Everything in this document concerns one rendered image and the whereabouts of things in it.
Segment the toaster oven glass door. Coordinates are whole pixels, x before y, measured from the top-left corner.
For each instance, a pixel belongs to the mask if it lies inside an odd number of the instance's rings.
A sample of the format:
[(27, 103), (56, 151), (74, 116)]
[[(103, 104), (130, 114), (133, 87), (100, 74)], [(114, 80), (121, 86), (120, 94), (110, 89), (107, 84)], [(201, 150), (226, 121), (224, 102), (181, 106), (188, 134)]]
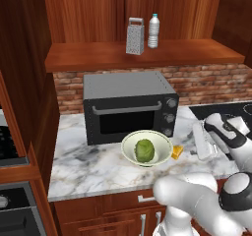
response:
[(94, 98), (84, 100), (88, 145), (120, 143), (128, 134), (138, 130), (160, 130), (162, 108), (158, 111), (131, 112), (108, 115), (95, 115), (96, 109), (140, 107), (162, 103), (161, 95), (126, 96), (123, 98)]

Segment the black built-in microwave oven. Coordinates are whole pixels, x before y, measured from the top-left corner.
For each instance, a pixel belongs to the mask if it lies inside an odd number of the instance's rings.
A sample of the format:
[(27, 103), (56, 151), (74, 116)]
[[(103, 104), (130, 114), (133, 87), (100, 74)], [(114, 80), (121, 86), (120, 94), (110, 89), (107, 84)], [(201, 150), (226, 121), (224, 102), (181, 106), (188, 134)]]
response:
[(29, 160), (26, 156), (18, 156), (4, 112), (0, 107), (0, 167), (28, 164)]

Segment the tall wooden oven cabinet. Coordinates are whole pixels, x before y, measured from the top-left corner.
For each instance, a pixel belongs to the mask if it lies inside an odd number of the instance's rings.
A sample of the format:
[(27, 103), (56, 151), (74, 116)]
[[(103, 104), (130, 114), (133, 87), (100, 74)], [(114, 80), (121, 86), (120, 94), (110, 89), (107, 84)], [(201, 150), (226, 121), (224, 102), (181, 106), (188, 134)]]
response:
[(0, 183), (28, 181), (46, 236), (59, 236), (47, 200), (59, 124), (53, 75), (45, 69), (51, 37), (45, 0), (0, 0), (0, 105), (18, 156)]

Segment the green lettuce head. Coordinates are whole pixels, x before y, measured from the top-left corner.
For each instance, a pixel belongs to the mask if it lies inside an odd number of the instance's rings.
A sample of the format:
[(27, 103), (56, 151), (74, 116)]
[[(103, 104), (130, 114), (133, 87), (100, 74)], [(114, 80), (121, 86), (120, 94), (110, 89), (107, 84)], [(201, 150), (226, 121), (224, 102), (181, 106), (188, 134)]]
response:
[(139, 140), (134, 148), (136, 158), (139, 162), (149, 162), (155, 156), (155, 148), (150, 140)]

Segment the wooden drawer front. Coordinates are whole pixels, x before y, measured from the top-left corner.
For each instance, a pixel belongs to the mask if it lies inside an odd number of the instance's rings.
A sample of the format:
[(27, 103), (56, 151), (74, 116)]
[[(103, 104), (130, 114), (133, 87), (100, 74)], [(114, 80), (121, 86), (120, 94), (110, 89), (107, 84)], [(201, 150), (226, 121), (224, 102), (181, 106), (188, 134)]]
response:
[(104, 214), (114, 213), (135, 208), (157, 206), (156, 201), (139, 203), (138, 196), (152, 197), (153, 190), (139, 190), (125, 193), (102, 195), (81, 199), (55, 202), (58, 218), (62, 222), (96, 218)]

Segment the pale green salad bowl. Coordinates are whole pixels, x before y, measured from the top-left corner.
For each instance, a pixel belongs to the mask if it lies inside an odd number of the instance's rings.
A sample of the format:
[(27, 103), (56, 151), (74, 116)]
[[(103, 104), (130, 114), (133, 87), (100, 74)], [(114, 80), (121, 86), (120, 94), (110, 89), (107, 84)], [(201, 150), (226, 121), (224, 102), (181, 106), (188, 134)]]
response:
[[(150, 140), (155, 148), (155, 156), (149, 162), (139, 162), (134, 152), (136, 143), (143, 139)], [(121, 143), (121, 150), (129, 161), (144, 167), (152, 167), (169, 160), (173, 152), (173, 144), (167, 136), (160, 132), (141, 130), (127, 135)]]

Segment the yellow cheese wedge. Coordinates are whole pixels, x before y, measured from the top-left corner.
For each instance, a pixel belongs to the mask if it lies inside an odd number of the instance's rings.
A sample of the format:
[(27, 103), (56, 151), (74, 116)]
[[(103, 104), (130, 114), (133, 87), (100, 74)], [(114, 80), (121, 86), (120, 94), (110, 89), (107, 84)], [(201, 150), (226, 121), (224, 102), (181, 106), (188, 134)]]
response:
[(183, 151), (183, 146), (174, 146), (171, 157), (177, 159)]

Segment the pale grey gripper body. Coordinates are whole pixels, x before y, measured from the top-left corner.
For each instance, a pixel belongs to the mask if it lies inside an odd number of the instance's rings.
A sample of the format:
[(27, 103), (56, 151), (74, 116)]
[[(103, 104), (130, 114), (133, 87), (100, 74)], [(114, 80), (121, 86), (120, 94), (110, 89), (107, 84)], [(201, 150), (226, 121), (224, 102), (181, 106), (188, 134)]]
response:
[(211, 160), (217, 156), (216, 145), (212, 145), (209, 142), (202, 121), (197, 121), (193, 124), (193, 135), (200, 160)]

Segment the metal box cheese grater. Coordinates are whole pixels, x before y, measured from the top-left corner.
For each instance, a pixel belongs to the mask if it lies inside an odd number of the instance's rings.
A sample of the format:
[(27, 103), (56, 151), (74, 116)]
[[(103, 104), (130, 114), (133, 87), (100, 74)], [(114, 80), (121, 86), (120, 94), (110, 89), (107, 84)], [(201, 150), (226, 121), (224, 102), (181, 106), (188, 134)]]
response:
[(141, 55), (144, 52), (144, 33), (144, 19), (130, 18), (127, 28), (127, 54)]

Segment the clear plastic water bottle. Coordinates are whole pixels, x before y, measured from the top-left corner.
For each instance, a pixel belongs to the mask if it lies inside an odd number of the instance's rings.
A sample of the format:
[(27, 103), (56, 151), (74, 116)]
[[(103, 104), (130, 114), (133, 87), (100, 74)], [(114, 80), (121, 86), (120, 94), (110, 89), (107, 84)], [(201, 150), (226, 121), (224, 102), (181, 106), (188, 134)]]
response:
[(149, 48), (158, 47), (158, 34), (159, 34), (159, 19), (157, 14), (153, 14), (149, 22), (149, 37), (148, 37)]

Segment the dark grey toaster oven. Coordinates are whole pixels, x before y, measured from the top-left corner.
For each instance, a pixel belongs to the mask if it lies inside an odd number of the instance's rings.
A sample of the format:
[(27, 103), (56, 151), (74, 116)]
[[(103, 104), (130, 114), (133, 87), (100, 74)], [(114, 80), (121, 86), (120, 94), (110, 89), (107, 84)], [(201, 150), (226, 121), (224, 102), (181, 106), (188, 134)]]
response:
[[(158, 132), (163, 133), (165, 129), (174, 130), (179, 96), (161, 72), (85, 75), (83, 83), (84, 100), (109, 97), (123, 98), (126, 96), (143, 98), (144, 96), (161, 95), (162, 117)], [(167, 106), (166, 101), (169, 98), (174, 98), (177, 101), (175, 107)], [(166, 114), (173, 114), (175, 116), (174, 121), (167, 123)]]

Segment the open wooden wall cabinet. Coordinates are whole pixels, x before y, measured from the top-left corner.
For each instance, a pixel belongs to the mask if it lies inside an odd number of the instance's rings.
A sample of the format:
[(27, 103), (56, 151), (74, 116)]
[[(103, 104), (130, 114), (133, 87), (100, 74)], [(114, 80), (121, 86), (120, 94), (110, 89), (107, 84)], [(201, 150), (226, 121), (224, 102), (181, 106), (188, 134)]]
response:
[[(244, 63), (252, 55), (252, 0), (44, 0), (47, 72)], [(160, 20), (156, 49), (126, 51), (131, 18)]]

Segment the wooden cupboard door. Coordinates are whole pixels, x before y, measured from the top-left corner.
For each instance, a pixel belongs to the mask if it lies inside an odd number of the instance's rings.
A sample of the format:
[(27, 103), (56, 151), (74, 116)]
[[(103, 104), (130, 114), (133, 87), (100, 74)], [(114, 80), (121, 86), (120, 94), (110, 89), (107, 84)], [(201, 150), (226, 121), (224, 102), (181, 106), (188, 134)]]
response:
[(156, 212), (161, 211), (161, 220), (162, 222), (164, 216), (165, 216), (165, 207), (164, 206), (157, 206), (153, 207), (150, 211), (150, 218), (149, 218), (149, 230), (148, 230), (148, 235), (153, 236), (153, 232), (157, 227), (157, 218), (156, 218)]
[(146, 209), (123, 210), (77, 221), (59, 220), (59, 223), (62, 236), (139, 236), (141, 214), (146, 215), (145, 236), (149, 236), (149, 214)]

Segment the black hob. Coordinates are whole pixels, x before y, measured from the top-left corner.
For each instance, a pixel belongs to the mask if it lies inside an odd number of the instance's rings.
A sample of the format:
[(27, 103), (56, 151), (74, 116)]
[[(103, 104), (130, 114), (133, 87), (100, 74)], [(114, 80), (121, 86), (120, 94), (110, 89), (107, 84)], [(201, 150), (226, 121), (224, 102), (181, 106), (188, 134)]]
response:
[(227, 118), (240, 116), (252, 136), (252, 101), (190, 106), (190, 110), (198, 120), (203, 120), (213, 113), (224, 114)]

